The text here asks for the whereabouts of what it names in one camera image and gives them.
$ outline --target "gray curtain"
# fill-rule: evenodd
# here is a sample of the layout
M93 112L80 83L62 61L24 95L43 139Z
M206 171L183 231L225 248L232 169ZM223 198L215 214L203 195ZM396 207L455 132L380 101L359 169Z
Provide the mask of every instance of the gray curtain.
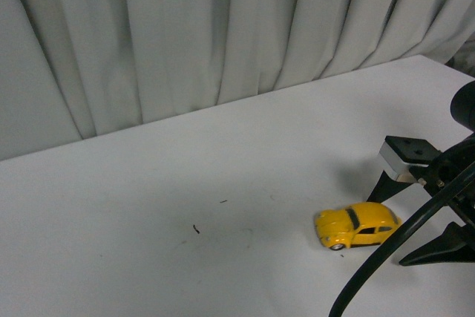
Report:
M475 0L2 0L0 159L422 53Z

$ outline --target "toy car window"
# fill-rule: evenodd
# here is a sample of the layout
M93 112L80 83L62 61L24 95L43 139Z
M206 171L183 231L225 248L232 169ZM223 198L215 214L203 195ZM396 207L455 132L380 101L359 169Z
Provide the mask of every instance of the toy car window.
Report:
M359 228L359 220L358 216L356 215L355 211L353 211L352 208L346 208L345 211L347 211L348 215L350 216L351 223L353 225L353 229Z
M365 228L358 232L358 234L374 234L375 228Z

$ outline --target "black mount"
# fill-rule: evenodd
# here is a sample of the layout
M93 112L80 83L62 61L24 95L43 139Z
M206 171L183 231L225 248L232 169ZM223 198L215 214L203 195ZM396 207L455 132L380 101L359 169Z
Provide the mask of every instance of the black mount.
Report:
M423 185L431 197L442 191L460 172L475 161L473 137L469 137L443 154L426 140L386 137L385 142L403 162L408 165L418 164L418 166L409 166L409 172L415 181ZM368 201L382 203L411 184L392 180L383 171ZM438 238L401 259L399 262L401 265L475 261L474 187L474 184L467 186L459 194L447 197L445 202L465 222L465 225L461 227L454 222L450 223Z

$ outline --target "toy car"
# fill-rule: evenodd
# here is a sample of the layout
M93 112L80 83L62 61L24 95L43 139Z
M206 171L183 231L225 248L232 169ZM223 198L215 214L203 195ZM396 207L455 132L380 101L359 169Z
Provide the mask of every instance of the toy car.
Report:
M402 221L380 203L362 202L323 211L315 219L320 242L331 250L383 243Z

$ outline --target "white tabletop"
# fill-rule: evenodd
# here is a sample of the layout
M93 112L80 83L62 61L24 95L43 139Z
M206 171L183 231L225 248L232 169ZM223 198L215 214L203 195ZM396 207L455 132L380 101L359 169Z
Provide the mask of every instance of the white tabletop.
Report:
M470 80L416 56L1 162L0 316L326 316L375 247L323 248L314 215L366 200L386 135L468 136L449 106ZM397 264L452 220L345 315L474 316L473 264Z

